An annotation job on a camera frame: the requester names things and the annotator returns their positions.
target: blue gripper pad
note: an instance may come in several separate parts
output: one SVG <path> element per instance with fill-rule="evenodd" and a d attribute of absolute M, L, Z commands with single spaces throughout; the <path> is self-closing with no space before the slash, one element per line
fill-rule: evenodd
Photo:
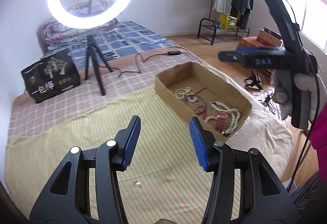
<path fill-rule="evenodd" d="M 133 116 L 126 129 L 118 131 L 115 140 L 118 142 L 115 163 L 125 171 L 131 164 L 137 140 L 141 132 L 141 119 Z"/>
<path fill-rule="evenodd" d="M 191 139 L 193 141 L 195 153 L 197 154 L 197 160 L 203 170 L 207 171 L 209 169 L 208 152 L 202 138 L 203 132 L 201 130 L 204 132 L 198 118 L 192 118 L 190 121 Z"/>

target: bed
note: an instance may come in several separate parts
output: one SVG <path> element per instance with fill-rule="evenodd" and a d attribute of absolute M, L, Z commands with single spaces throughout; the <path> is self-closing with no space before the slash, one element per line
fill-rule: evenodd
<path fill-rule="evenodd" d="M 175 48 L 154 49 L 143 56 Z M 104 86 L 110 90 L 105 97 L 99 95 L 93 77 L 41 104 L 33 103 L 26 95 L 17 98 L 9 128 L 5 175 L 17 207 L 29 216 L 44 184 L 72 146 L 98 147 L 125 128 L 133 115 L 139 115 L 142 129 L 132 165 L 118 174 L 129 222 L 145 224 L 166 218 L 179 224 L 200 223 L 212 174 L 203 172 L 198 164 L 188 124 L 163 103 L 153 86 L 156 74 L 189 61 L 217 74 L 249 100 L 251 113 L 227 143 L 245 151 L 258 148 L 281 177 L 292 152 L 292 133 L 230 77 L 186 52 L 155 56 L 140 64 L 142 74 L 124 74 L 121 78 L 118 72 L 104 74 Z M 129 71 L 136 69 L 134 55 L 111 63 L 118 68 L 126 66 Z M 91 211 L 97 218 L 94 172 L 90 175 Z M 239 182 L 236 172 L 233 218 L 238 216 Z"/>
<path fill-rule="evenodd" d="M 104 34 L 101 34 L 101 32 L 95 34 L 94 39 L 107 61 L 148 50 L 177 46 L 172 40 L 166 39 L 132 21 L 119 22 L 111 31 Z M 53 55 L 66 48 L 69 48 L 69 55 L 71 55 L 77 69 L 84 69 L 87 48 L 85 40 L 78 40 L 60 47 L 58 45 L 50 45 L 48 47 L 50 50 L 44 54 L 44 57 Z M 98 55 L 97 58 L 98 62 L 102 63 Z"/>

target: screw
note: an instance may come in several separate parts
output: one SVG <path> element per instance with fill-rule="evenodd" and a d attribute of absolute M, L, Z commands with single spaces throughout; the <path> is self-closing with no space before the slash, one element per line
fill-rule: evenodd
<path fill-rule="evenodd" d="M 116 141 L 115 140 L 109 140 L 109 141 L 107 141 L 107 146 L 108 147 L 113 147 L 115 145 L 116 145 Z"/>
<path fill-rule="evenodd" d="M 253 154 L 253 155 L 258 155 L 258 154 L 259 154 L 259 150 L 256 149 L 256 148 L 251 148 L 250 152 L 251 152 L 251 154 Z"/>
<path fill-rule="evenodd" d="M 79 151 L 80 151 L 79 147 L 72 147 L 71 150 L 70 150 L 70 153 L 77 154 Z"/>
<path fill-rule="evenodd" d="M 223 147 L 223 146 L 224 146 L 224 142 L 216 141 L 216 142 L 215 142 L 215 146 L 216 146 L 216 147 Z"/>

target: pearl necklace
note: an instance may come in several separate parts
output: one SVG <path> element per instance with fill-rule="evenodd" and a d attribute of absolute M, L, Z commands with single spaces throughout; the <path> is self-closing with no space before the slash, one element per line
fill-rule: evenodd
<path fill-rule="evenodd" d="M 238 111 L 238 109 L 230 109 L 228 106 L 226 106 L 225 104 L 218 102 L 218 101 L 211 101 L 210 105 L 216 111 L 223 111 L 223 112 L 229 113 L 232 116 L 232 121 L 231 121 L 230 126 L 225 131 L 223 131 L 221 134 L 231 134 L 232 132 L 234 132 L 238 126 L 238 121 L 240 120 L 240 117 L 241 117 L 241 114 Z M 205 119 L 205 122 L 207 123 L 209 120 L 218 120 L 218 117 L 210 116 Z"/>
<path fill-rule="evenodd" d="M 187 87 L 186 89 L 181 88 L 181 89 L 178 89 L 175 91 L 175 97 L 178 98 L 179 100 L 183 100 L 185 98 L 185 96 L 187 96 L 187 95 L 194 95 L 194 93 L 191 92 L 190 87 Z M 196 96 L 188 96 L 187 100 L 191 103 L 196 103 L 197 97 Z"/>

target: blue checkered bedsheet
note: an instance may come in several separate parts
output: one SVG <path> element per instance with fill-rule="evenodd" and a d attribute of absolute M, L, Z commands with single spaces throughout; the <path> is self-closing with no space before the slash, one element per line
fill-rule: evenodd
<path fill-rule="evenodd" d="M 103 35 L 94 35 L 94 39 L 107 61 L 147 50 L 177 46 L 172 40 L 166 39 L 132 21 L 120 22 L 116 29 Z M 69 55 L 71 55 L 77 69 L 84 69 L 87 48 L 86 41 L 60 46 L 55 50 L 46 52 L 44 57 L 53 55 L 66 48 L 69 48 Z M 102 63 L 98 55 L 97 58 L 98 62 Z"/>

